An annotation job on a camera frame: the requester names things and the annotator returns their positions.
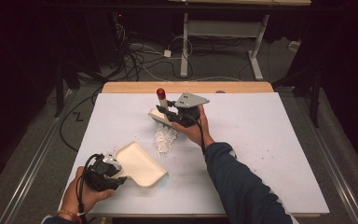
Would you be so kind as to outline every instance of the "gray carpet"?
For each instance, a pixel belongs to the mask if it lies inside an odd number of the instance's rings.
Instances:
[[[276,81],[285,76],[295,54],[287,50],[289,41],[283,39],[269,45],[263,43],[258,61],[261,71],[268,82]],[[212,81],[232,81],[230,78],[242,81],[254,81],[251,67],[246,59],[245,49],[251,49],[253,42],[245,40],[236,47],[216,49],[207,56],[197,56],[205,53],[205,49],[198,49],[193,52],[190,61],[192,64],[193,75],[190,80],[197,80],[207,77],[218,77],[206,79]],[[150,44],[154,49],[162,51],[163,48]],[[153,55],[145,54],[147,59],[152,60]],[[175,74],[179,74],[179,62],[170,60],[173,63]],[[105,73],[111,71],[107,65],[103,67]],[[147,68],[139,74],[141,81],[155,81],[156,78],[163,80],[181,80],[172,75],[172,66],[169,63],[156,64]],[[120,74],[114,78],[124,77]],[[66,97],[66,115],[72,108],[80,102],[91,97],[92,94],[101,86],[99,83],[89,80],[86,76],[80,75],[81,88],[78,91],[70,91]],[[332,157],[335,159],[340,174],[345,183],[350,187],[351,196],[356,201],[358,207],[358,157],[351,147],[351,143],[345,136],[339,125],[334,112],[331,111],[328,99],[324,92],[321,92],[321,102],[319,110],[318,130],[310,125],[307,115],[307,106],[310,99],[295,98],[290,88],[279,88],[278,92],[282,98],[282,103],[286,109],[289,119],[295,129],[296,135],[304,152],[310,162],[312,171],[320,184],[330,214],[320,217],[302,217],[300,223],[358,223],[358,214],[351,214],[351,206],[342,199],[342,192],[339,183],[336,182],[334,174],[329,170],[327,161],[324,159],[321,147],[328,147]],[[57,211],[67,178],[72,169],[72,164],[76,157],[76,152],[67,146],[79,148],[84,132],[92,112],[93,104],[91,100],[79,105],[62,124],[62,119],[53,118],[55,114],[55,92],[48,98],[48,103],[29,124],[26,134],[14,151],[7,167],[0,176],[0,223],[40,223],[42,218],[53,215]],[[49,129],[51,124],[62,124],[62,136],[67,142],[65,144],[59,135],[59,130]],[[54,133],[50,139],[45,138],[47,133]],[[318,134],[323,137],[323,141],[318,139]],[[46,152],[41,153],[41,148],[46,147]],[[41,160],[39,167],[29,169],[30,164]],[[21,183],[21,178],[30,176],[27,185],[28,189],[17,187]],[[13,195],[22,197],[12,200]],[[100,223],[97,218],[92,223]],[[107,223],[227,223],[226,219],[139,219],[139,218],[115,218],[108,219]]]

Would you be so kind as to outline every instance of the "hand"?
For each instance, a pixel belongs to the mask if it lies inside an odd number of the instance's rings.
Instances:
[[[80,166],[77,168],[76,171],[76,177],[75,179],[69,184],[68,189],[66,189],[65,194],[63,195],[62,199],[62,206],[61,209],[66,210],[72,214],[78,213],[78,201],[76,197],[76,182],[79,179],[79,177],[83,174],[83,166]],[[90,189],[86,183],[83,185],[83,204],[84,204],[84,210],[87,214],[97,202],[107,199],[115,194],[115,191],[113,189],[107,189],[105,191],[95,191],[93,189]],[[68,220],[72,220],[72,218],[66,214],[59,214],[60,217],[63,217]]]
[[[199,110],[200,110],[199,122],[202,127],[204,143],[205,143],[205,148],[206,148],[210,144],[214,143],[214,140],[212,139],[212,137],[209,133],[208,120],[206,118],[205,111],[204,111],[204,108],[202,105],[199,105]],[[201,147],[201,132],[200,132],[200,128],[197,124],[195,124],[191,127],[185,128],[181,124],[173,122],[172,126],[178,132],[184,133],[185,135],[187,135],[187,137],[191,141],[193,141],[194,143],[196,143],[197,145],[199,145]]]

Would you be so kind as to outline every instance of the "floor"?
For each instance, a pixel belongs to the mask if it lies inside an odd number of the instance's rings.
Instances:
[[[288,50],[290,41],[282,39],[263,43],[257,60],[265,81],[283,78],[295,57]],[[111,77],[118,81],[255,81],[246,50],[253,39],[194,39],[191,76],[179,74],[179,60],[157,60],[166,49],[152,42],[132,46],[142,70],[126,61],[126,69]],[[180,52],[172,47],[172,58]],[[108,63],[102,65],[103,75],[114,71]],[[79,90],[65,88],[65,108],[58,118],[55,114],[55,92],[46,106],[34,117],[7,166],[0,175],[0,223],[40,223],[46,215],[57,211],[67,178],[76,158],[93,108],[95,93],[101,84],[85,74],[79,74]],[[321,91],[320,128],[315,129],[308,117],[310,98],[294,97],[290,87],[276,90],[282,99],[297,138],[304,149],[330,213],[320,217],[300,217],[300,223],[358,223],[358,157]],[[227,223],[225,218],[95,218],[91,223]]]

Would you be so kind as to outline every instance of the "table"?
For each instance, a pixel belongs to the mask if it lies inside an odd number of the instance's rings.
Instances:
[[[190,3],[209,3],[209,4],[239,4],[239,5],[267,5],[267,6],[309,6],[310,0],[187,0]],[[181,61],[181,77],[187,77],[188,65],[188,36],[189,35],[212,35],[212,36],[233,36],[233,37],[255,37],[255,47],[248,50],[250,64],[254,71],[256,80],[263,80],[260,66],[257,62],[257,53],[263,40],[264,32],[267,28],[269,15],[264,15],[261,22],[239,22],[239,21],[195,21],[188,19],[185,13],[183,31],[183,53]]]
[[[210,99],[204,107],[215,140],[229,142],[239,160],[271,186],[294,216],[329,212],[280,97],[268,83],[109,82],[98,96],[68,184],[77,166],[84,165],[90,155],[114,152],[131,141],[169,173],[150,189],[127,180],[113,198],[99,202],[90,216],[225,215],[198,146],[178,134],[172,152],[158,157],[154,143],[158,124],[147,116],[158,104],[157,88],[165,89],[168,100],[176,100],[182,91]]]

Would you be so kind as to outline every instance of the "bracelet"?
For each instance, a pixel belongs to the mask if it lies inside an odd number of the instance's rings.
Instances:
[[[57,215],[58,214],[66,214],[66,215],[70,216],[72,219],[74,219],[76,222],[81,224],[81,218],[71,212],[68,212],[68,211],[62,209],[62,210],[57,211]]]

